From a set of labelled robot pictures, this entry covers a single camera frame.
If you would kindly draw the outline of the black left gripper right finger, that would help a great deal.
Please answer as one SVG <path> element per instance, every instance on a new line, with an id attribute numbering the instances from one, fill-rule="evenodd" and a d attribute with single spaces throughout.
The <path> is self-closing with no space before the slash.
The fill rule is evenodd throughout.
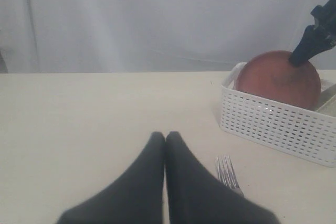
<path id="1" fill-rule="evenodd" d="M 166 137 L 165 170 L 171 223 L 279 223 L 273 212 L 217 180 L 179 132 Z"/>

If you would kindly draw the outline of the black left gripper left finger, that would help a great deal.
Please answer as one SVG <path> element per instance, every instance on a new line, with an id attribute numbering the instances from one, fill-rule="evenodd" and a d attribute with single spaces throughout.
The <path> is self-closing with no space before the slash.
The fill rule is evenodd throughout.
<path id="1" fill-rule="evenodd" d="M 120 177 L 65 211 L 58 223 L 163 223 L 164 148 L 163 134 L 153 132 Z"/>

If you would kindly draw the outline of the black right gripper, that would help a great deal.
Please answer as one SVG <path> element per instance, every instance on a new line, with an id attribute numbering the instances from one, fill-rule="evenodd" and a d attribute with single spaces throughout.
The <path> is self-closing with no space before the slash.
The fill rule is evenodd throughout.
<path id="1" fill-rule="evenodd" d="M 300 67 L 312 57 L 335 47 L 335 0 L 328 0 L 312 11 L 315 25 L 307 26 L 301 41 L 289 57 L 294 67 Z"/>

